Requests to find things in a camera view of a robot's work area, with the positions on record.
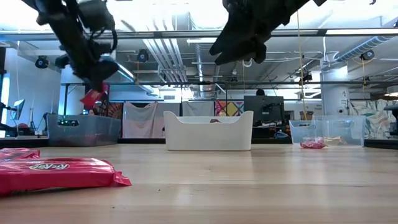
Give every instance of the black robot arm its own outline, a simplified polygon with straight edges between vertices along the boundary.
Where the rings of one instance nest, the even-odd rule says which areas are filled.
[[[103,91],[102,81],[119,69],[117,63],[101,60],[101,54],[111,53],[118,44],[115,22],[106,8],[106,1],[23,1],[39,13],[37,23],[49,24],[60,41],[60,49],[66,54],[56,59],[56,66],[65,68],[69,64],[74,74],[88,82],[92,89]],[[114,36],[113,45],[95,42],[95,37],[106,30]]]
[[[321,6],[326,0],[314,0]],[[217,65],[236,60],[266,59],[271,32],[281,24],[287,25],[293,13],[309,0],[223,0],[229,13],[220,36],[210,49],[211,55],[220,54]]]

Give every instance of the security camera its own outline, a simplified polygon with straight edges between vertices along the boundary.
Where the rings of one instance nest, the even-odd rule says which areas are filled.
[[[45,69],[49,67],[47,56],[39,56],[35,63],[36,68]]]

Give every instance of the wooden table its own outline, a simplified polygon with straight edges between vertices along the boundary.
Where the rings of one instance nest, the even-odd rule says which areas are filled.
[[[42,157],[111,161],[132,187],[0,199],[22,223],[398,223],[397,151],[253,146],[251,152],[167,152],[164,145],[43,148]]]

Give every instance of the clear plastic bin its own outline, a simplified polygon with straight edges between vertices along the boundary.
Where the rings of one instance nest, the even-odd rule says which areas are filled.
[[[104,116],[50,114],[47,127],[50,146],[106,146],[118,143],[121,120]]]
[[[293,144],[300,144],[321,134],[312,121],[289,121],[289,125]]]
[[[327,145],[364,146],[365,116],[314,116],[315,137]]]

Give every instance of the metal beam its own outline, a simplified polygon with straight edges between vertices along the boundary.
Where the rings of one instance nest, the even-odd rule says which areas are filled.
[[[86,85],[85,83],[61,83],[61,85]],[[245,81],[245,82],[143,82],[143,83],[106,83],[107,85],[113,86],[129,86],[129,85],[299,85],[301,82],[254,82],[254,81]],[[343,81],[343,82],[309,82],[305,85],[362,85],[363,82],[351,82],[351,81]],[[367,84],[388,84],[388,85],[398,85],[398,81],[370,81]]]
[[[382,28],[371,29],[301,29],[301,37],[373,37],[375,35],[386,35],[386,30]],[[221,30],[175,30],[175,31],[149,31],[149,32],[118,32],[118,39],[169,39],[169,38],[212,38],[218,37]],[[277,29],[271,33],[271,37],[297,37],[297,29]],[[105,32],[98,39],[112,40],[112,34]],[[52,30],[2,30],[0,31],[0,41],[35,41],[35,40],[58,40]]]

